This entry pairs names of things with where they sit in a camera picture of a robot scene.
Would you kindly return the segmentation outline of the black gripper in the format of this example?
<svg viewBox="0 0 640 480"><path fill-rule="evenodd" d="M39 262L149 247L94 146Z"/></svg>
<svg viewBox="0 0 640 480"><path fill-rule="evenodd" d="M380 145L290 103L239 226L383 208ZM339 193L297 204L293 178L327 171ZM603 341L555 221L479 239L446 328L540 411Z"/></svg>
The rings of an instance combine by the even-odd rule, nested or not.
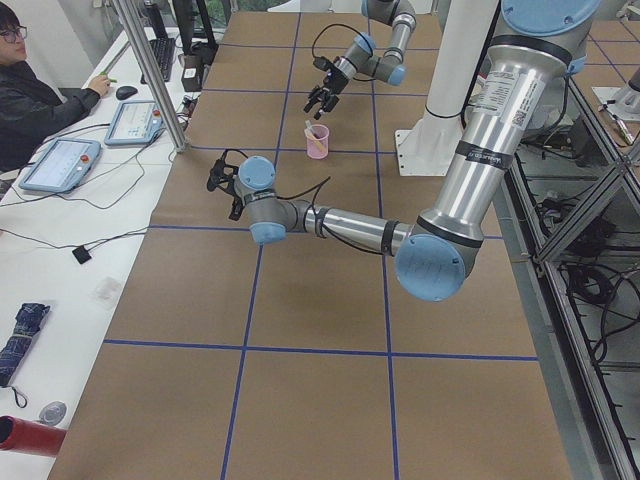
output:
<svg viewBox="0 0 640 480"><path fill-rule="evenodd" d="M317 85L309 92L303 111L309 113L316 105L315 119L320 119L324 114L331 112L339 102L338 95L343 92L349 81L349 77L343 71L330 68L323 79L322 87Z"/></svg>
<svg viewBox="0 0 640 480"><path fill-rule="evenodd" d="M244 207L246 205L245 197L250 193L250 191L245 188L229 187L228 193L233 197L229 219L238 221L241 218Z"/></svg>

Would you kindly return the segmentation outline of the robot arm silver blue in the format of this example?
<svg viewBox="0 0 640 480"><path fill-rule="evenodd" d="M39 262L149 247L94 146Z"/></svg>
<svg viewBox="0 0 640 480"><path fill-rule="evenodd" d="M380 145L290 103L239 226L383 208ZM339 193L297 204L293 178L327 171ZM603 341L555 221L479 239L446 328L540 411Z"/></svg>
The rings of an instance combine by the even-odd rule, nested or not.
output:
<svg viewBox="0 0 640 480"><path fill-rule="evenodd" d="M484 240L483 218L546 86L582 69L597 9L595 1L508 1L495 9L479 55L490 64L488 77L451 151L435 204L414 224L281 198L274 190L274 166L261 156L231 171L232 217L247 213L260 245L313 230L391 255L396 277L411 295L449 298L473 269Z"/></svg>
<svg viewBox="0 0 640 480"><path fill-rule="evenodd" d="M317 54L313 56L313 66L323 71L325 76L322 83L307 95L303 111L309 113L316 108L316 120L334 109L339 95L358 74L365 75L368 81L379 80L392 86L400 85L405 78L405 52L417 25L414 7L406 0L369 0L361 3L361 13L391 28L390 43L382 55L377 55L374 39L365 32L357 31L344 54L333 59Z"/></svg>

